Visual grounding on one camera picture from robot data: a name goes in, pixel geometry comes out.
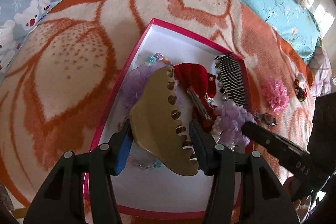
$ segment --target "pink flower hair tie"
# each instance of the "pink flower hair tie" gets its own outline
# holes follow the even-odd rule
[[[274,77],[267,78],[261,84],[261,92],[276,114],[281,112],[288,105],[289,97],[287,95],[287,88],[279,79],[275,79]]]

